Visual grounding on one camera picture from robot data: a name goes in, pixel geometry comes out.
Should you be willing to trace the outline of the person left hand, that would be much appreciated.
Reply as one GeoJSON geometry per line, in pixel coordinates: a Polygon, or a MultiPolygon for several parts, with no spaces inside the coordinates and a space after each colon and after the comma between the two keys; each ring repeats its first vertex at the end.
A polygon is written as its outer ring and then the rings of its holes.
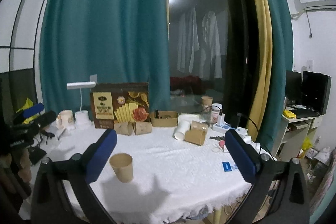
{"type": "Polygon", "coordinates": [[[29,152],[26,148],[14,155],[1,156],[1,186],[25,200],[31,195],[32,179],[29,152]]]}

